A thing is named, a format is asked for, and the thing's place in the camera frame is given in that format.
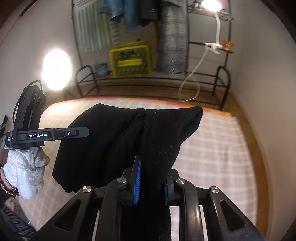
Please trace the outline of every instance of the yellow and green box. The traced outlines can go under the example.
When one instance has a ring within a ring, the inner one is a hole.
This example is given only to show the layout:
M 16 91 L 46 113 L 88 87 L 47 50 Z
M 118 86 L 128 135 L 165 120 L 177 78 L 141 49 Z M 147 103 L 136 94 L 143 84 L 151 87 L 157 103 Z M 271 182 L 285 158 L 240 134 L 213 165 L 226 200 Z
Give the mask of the yellow and green box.
M 114 77 L 145 75 L 152 72 L 147 41 L 129 43 L 110 50 L 110 60 Z

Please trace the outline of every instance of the bracelet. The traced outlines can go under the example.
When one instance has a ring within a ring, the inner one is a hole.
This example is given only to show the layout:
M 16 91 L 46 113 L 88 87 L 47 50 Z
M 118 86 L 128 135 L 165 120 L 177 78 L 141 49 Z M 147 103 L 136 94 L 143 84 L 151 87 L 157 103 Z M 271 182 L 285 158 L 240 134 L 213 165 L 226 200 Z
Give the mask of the bracelet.
M 6 194 L 8 194 L 8 195 L 10 195 L 10 196 L 12 196 L 12 197 L 16 197 L 16 196 L 17 196 L 17 194 L 14 194 L 14 193 L 10 192 L 10 191 L 4 186 L 4 184 L 2 183 L 1 178 L 0 178 L 0 186 L 1 186 L 1 189 L 2 189 Z
M 4 171 L 3 171 L 3 167 L 0 168 L 0 171 L 1 171 L 1 169 L 2 169 L 3 177 L 4 177 L 5 181 L 6 181 L 6 183 L 7 183 L 11 188 L 13 188 L 13 191 L 10 191 L 10 192 L 15 192 L 15 190 L 16 190 L 17 188 L 14 187 L 14 186 L 12 186 L 12 185 L 9 183 L 9 181 L 6 179 L 5 173 L 4 173 Z

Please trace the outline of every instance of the folded black clothing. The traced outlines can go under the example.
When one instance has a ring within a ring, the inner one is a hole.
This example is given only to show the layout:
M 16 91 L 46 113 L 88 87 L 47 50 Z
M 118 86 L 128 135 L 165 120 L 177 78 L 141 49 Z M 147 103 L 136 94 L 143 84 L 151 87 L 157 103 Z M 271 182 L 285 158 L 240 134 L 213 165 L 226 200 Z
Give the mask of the folded black clothing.
M 102 187 L 121 177 L 140 155 L 139 204 L 122 209 L 122 240 L 171 240 L 164 181 L 201 117 L 201 107 L 145 110 L 97 104 L 69 126 L 86 126 L 89 136 L 61 141 L 52 176 L 68 193 L 85 185 Z

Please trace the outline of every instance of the triangular cutout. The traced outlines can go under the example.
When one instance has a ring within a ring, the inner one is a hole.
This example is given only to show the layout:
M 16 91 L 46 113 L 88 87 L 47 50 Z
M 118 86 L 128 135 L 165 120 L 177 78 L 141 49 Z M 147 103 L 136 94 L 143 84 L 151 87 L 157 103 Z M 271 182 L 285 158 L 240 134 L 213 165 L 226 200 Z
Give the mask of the triangular cutout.
M 71 206 L 71 208 L 55 223 L 55 226 L 65 231 L 70 231 L 73 227 L 80 205 L 81 200 L 77 200 Z
M 222 212 L 224 214 L 227 228 L 230 232 L 237 229 L 244 228 L 246 226 L 245 222 L 240 218 L 240 216 L 229 206 L 225 200 L 220 201 Z

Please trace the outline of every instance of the yellow label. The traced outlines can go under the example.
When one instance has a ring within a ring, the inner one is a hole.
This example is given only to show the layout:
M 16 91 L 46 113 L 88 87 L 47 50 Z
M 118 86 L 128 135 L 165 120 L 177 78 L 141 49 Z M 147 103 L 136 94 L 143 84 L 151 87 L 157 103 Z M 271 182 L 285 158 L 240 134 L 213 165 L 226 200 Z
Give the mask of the yellow label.
M 117 62 L 118 67 L 131 66 L 131 65 L 141 65 L 141 64 L 143 64 L 143 59 L 141 59 L 141 58 L 120 60 L 120 61 Z

